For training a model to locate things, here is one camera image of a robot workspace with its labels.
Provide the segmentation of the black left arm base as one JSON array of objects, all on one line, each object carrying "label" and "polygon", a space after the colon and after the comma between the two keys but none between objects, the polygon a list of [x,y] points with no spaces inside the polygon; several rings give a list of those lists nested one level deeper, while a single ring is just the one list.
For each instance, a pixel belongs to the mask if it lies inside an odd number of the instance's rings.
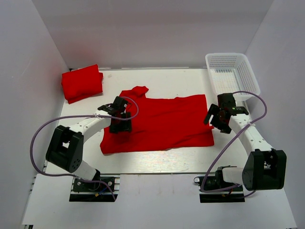
[{"label": "black left arm base", "polygon": [[117,198],[119,194],[120,177],[119,176],[103,176],[100,177],[103,183],[88,183],[82,182],[79,179],[74,179],[71,192],[70,192],[70,202],[115,202],[114,197]]}]

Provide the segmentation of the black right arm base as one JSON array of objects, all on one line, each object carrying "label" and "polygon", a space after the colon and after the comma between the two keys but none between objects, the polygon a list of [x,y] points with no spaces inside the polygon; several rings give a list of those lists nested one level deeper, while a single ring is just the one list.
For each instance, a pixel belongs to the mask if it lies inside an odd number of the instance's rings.
[{"label": "black right arm base", "polygon": [[201,203],[243,203],[245,202],[242,184],[227,182],[225,178],[242,180],[242,169],[236,166],[218,167],[211,176],[196,176],[193,179],[199,189]]}]

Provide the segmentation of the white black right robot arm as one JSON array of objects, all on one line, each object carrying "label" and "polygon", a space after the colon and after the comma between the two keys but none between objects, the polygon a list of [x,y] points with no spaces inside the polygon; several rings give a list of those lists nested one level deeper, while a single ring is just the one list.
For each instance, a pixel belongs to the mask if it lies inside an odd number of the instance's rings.
[{"label": "white black right robot arm", "polygon": [[248,158],[243,167],[222,166],[215,172],[216,191],[225,191],[244,186],[248,191],[282,189],[285,183],[287,156],[283,150],[274,149],[261,136],[255,123],[263,119],[264,113],[251,119],[243,106],[237,106],[233,93],[217,96],[218,103],[212,104],[204,119],[222,133],[235,133],[233,139],[221,150],[219,160],[229,146],[239,139]]}]

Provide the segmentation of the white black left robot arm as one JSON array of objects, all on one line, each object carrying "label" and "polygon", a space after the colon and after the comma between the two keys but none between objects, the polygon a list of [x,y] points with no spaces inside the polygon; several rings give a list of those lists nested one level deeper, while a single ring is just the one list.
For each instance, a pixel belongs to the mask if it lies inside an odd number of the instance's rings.
[{"label": "white black left robot arm", "polygon": [[99,131],[109,128],[111,133],[131,132],[132,115],[127,112],[128,101],[117,96],[113,103],[97,108],[93,115],[71,126],[55,128],[46,153],[46,160],[69,174],[84,180],[89,190],[100,187],[101,173],[83,160],[83,145]]}]

